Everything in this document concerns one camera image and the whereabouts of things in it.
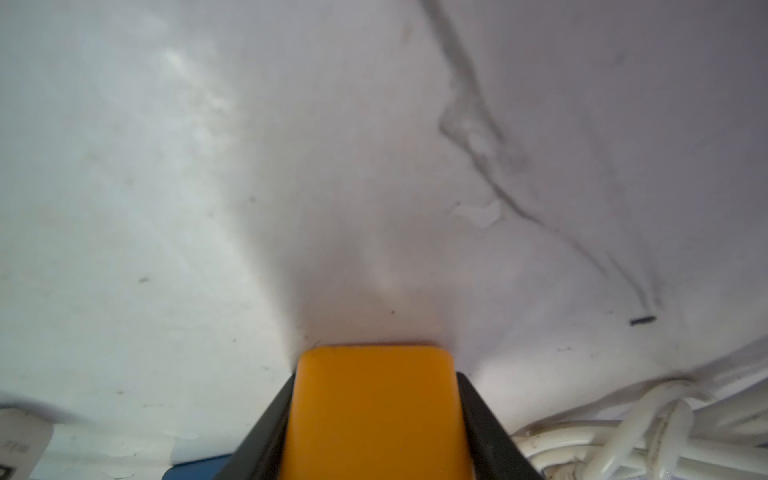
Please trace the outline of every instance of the small black object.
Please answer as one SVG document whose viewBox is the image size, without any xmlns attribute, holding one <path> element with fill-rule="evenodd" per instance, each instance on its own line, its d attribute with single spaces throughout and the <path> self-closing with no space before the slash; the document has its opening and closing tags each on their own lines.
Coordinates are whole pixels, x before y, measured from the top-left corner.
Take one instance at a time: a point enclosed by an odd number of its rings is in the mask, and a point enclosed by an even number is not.
<svg viewBox="0 0 768 480">
<path fill-rule="evenodd" d="M 629 326 L 645 325 L 646 323 L 653 323 L 656 321 L 655 315 L 642 316 L 640 318 L 632 319 L 629 321 Z"/>
<path fill-rule="evenodd" d="M 295 376 L 288 379 L 214 480 L 277 478 L 288 427 L 294 379 Z M 456 379 L 477 480 L 541 480 L 539 474 L 512 443 L 466 375 L 457 373 Z"/>
</svg>

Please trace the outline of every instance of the white cable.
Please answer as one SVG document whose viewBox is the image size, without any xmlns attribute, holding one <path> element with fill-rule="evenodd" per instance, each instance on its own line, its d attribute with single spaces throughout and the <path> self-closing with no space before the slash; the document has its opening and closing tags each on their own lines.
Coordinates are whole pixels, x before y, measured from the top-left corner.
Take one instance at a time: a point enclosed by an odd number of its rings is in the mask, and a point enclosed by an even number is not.
<svg viewBox="0 0 768 480">
<path fill-rule="evenodd" d="M 570 422 L 554 425 L 529 437 L 514 437 L 520 452 L 530 458 L 537 453 L 567 446 L 602 446 L 616 430 L 616 422 Z M 648 450 L 645 439 L 638 441 L 636 449 Z M 768 476 L 768 452 L 766 449 L 729 445 L 710 440 L 690 439 L 680 454 L 696 462 L 706 462 L 726 468 Z"/>
<path fill-rule="evenodd" d="M 685 400 L 677 400 L 661 419 L 650 441 L 646 457 L 648 480 L 670 480 L 694 426 L 694 411 Z"/>
<path fill-rule="evenodd" d="M 534 468 L 542 472 L 544 469 L 553 465 L 588 461 L 590 458 L 598 455 L 601 450 L 602 447 L 599 446 L 582 445 L 564 447 L 539 453 L 529 460 Z M 643 452 L 634 449 L 630 450 L 630 452 L 621 459 L 620 467 L 630 468 L 632 470 L 632 472 L 622 472 L 622 478 L 633 478 L 632 475 L 635 475 L 635 472 L 637 473 L 637 476 L 644 475 L 645 456 Z M 685 480 L 765 480 L 766 478 L 765 475 L 759 473 L 743 472 L 717 465 L 692 462 L 685 458 L 682 458 L 677 464 L 674 475 L 677 478 L 683 478 Z"/>
<path fill-rule="evenodd" d="M 757 386 L 746 395 L 721 401 L 752 412 L 731 412 L 724 406 L 705 407 L 706 415 L 695 415 L 682 400 L 698 393 L 692 382 L 675 380 L 651 389 L 621 422 L 570 422 L 552 425 L 529 437 L 515 437 L 520 451 L 548 478 L 669 480 L 673 475 L 689 480 L 747 480 L 768 478 L 766 449 L 689 439 L 699 419 L 715 425 L 735 422 L 763 435 L 761 413 L 768 389 Z M 655 417 L 670 406 L 661 419 Z"/>
<path fill-rule="evenodd" d="M 605 446 L 589 461 L 582 480 L 608 480 L 621 465 L 621 459 L 629 455 L 634 444 L 643 438 L 660 409 L 674 400 L 699 394 L 696 385 L 688 380 L 673 380 L 652 388 L 632 407 Z"/>
</svg>

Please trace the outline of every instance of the dark mark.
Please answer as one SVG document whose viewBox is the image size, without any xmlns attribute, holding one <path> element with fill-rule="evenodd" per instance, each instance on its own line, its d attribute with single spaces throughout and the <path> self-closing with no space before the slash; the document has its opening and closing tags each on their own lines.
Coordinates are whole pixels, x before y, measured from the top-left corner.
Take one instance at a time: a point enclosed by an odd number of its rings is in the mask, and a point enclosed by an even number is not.
<svg viewBox="0 0 768 480">
<path fill-rule="evenodd" d="M 615 56 L 613 61 L 611 62 L 612 67 L 619 67 L 621 64 L 624 63 L 624 61 L 627 60 L 627 52 L 626 51 L 620 51 Z"/>
<path fill-rule="evenodd" d="M 608 254 L 608 259 L 613 264 L 614 268 L 616 268 L 616 271 L 619 272 L 619 274 L 627 281 L 629 286 L 634 290 L 634 294 L 637 295 L 637 301 L 640 302 L 640 305 L 643 307 L 644 310 L 648 311 L 648 297 L 645 294 L 645 290 L 643 290 L 643 287 L 640 286 L 637 280 L 633 276 L 629 274 L 620 264 L 616 261 L 615 258 L 613 258 L 612 255 Z"/>
<path fill-rule="evenodd" d="M 753 413 L 752 415 L 748 415 L 746 417 L 742 417 L 737 420 L 737 423 L 734 423 L 733 425 L 746 425 L 749 422 L 752 422 L 753 420 L 757 420 L 761 418 L 763 415 L 765 415 L 765 410 L 762 412 Z"/>
<path fill-rule="evenodd" d="M 504 146 L 514 142 L 511 142 L 511 139 L 505 138 L 501 128 L 491 116 L 490 110 L 483 101 L 478 85 L 477 74 L 475 73 L 475 66 L 472 64 L 468 52 L 464 49 L 457 31 L 448 15 L 443 10 L 440 1 L 421 0 L 421 4 L 427 14 L 427 18 L 432 24 L 432 29 L 435 32 L 435 36 L 442 47 L 448 63 L 453 67 L 454 82 L 458 85 L 456 98 L 445 109 L 440 117 L 438 123 L 440 133 L 445 135 L 457 147 L 461 148 L 469 155 L 472 159 L 472 165 L 478 171 L 480 176 L 486 183 L 488 183 L 488 185 L 490 185 L 496 195 L 520 218 L 538 225 L 549 233 L 553 233 L 556 237 L 560 238 L 576 250 L 600 273 L 607 276 L 606 269 L 601 265 L 598 259 L 587 252 L 587 249 L 576 239 L 567 235 L 561 228 L 545 223 L 531 211 L 523 208 L 523 206 L 513 197 L 512 192 L 505 190 L 502 185 L 499 184 L 496 175 L 492 171 L 492 167 L 497 164 L 502 168 L 508 167 L 508 165 L 506 165 L 507 162 L 500 161 L 499 159 L 494 160 L 487 158 L 484 154 L 472 149 L 468 138 L 470 132 L 467 130 L 464 122 L 466 118 L 471 118 L 475 123 L 483 127 L 488 136 L 497 144 Z M 513 150 L 521 151 L 522 149 L 517 146 Z M 519 154 L 518 159 L 523 162 L 527 161 L 526 156 L 523 154 Z"/>
<path fill-rule="evenodd" d="M 632 319 L 629 321 L 629 326 L 645 325 L 646 323 L 653 323 L 656 321 L 655 315 L 642 316 L 640 318 Z"/>
<path fill-rule="evenodd" d="M 567 76 L 564 71 L 561 72 L 561 74 L 564 77 Z M 579 118 L 578 125 L 587 141 L 588 150 L 590 151 L 591 156 L 601 165 L 601 169 L 603 170 L 602 176 L 605 178 L 604 185 L 607 189 L 606 200 L 608 200 L 608 206 L 611 208 L 613 215 L 616 220 L 618 220 L 619 226 L 627 236 L 627 241 L 631 246 L 631 249 L 634 250 L 640 261 L 641 270 L 639 270 L 639 273 L 642 273 L 646 278 L 647 287 L 650 290 L 650 299 L 656 307 L 655 310 L 662 310 L 662 283 L 656 259 L 653 251 L 643 238 L 642 232 L 632 222 L 632 209 L 627 202 L 624 192 L 625 187 L 619 181 L 615 162 L 606 147 L 605 141 L 598 133 L 583 98 L 574 88 L 573 83 L 569 81 L 562 82 L 562 87 L 565 93 L 567 93 L 566 99 L 570 104 L 572 113 Z"/>
<path fill-rule="evenodd" d="M 412 33 L 413 33 L 413 27 L 411 25 L 403 25 L 402 33 L 400 34 L 400 44 L 407 45 L 408 40 L 411 39 Z"/>
</svg>

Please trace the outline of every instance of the white cord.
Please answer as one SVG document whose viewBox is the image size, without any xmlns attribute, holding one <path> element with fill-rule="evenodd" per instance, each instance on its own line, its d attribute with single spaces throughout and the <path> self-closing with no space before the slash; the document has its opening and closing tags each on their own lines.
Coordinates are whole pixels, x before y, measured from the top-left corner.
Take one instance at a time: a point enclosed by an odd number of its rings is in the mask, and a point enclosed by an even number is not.
<svg viewBox="0 0 768 480">
<path fill-rule="evenodd" d="M 756 425 L 763 419 L 762 425 Z M 752 445 L 768 442 L 768 379 L 741 393 L 696 411 L 693 437 Z"/>
<path fill-rule="evenodd" d="M 754 392 L 768 393 L 758 388 Z M 569 422 L 553 425 L 535 435 L 515 437 L 520 451 L 534 467 L 554 472 L 551 478 L 568 477 L 577 480 L 619 480 L 640 478 L 668 480 L 672 475 L 690 480 L 747 480 L 768 478 L 768 450 L 750 446 L 729 445 L 702 439 L 688 439 L 696 432 L 699 418 L 710 415 L 694 414 L 684 397 L 697 395 L 696 387 L 688 381 L 676 380 L 654 387 L 627 415 L 618 422 Z M 749 404 L 763 405 L 768 399 L 750 393 Z M 729 400 L 718 402 L 727 404 Z M 659 411 L 671 402 L 671 409 L 662 419 Z M 743 406 L 738 399 L 734 403 Z M 727 405 L 706 407 L 717 416 L 738 416 L 727 411 Z M 760 419 L 755 418 L 757 428 Z M 571 473 L 559 475 L 555 465 L 575 465 Z"/>
</svg>

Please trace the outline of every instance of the yellow plastic piece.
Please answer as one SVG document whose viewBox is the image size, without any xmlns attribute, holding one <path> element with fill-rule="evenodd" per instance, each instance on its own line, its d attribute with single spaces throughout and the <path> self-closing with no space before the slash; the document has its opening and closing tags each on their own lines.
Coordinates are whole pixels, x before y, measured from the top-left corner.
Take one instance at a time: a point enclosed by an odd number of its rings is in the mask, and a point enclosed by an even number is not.
<svg viewBox="0 0 768 480">
<path fill-rule="evenodd" d="M 471 479 L 451 355 L 430 346 L 304 353 L 280 478 Z"/>
</svg>

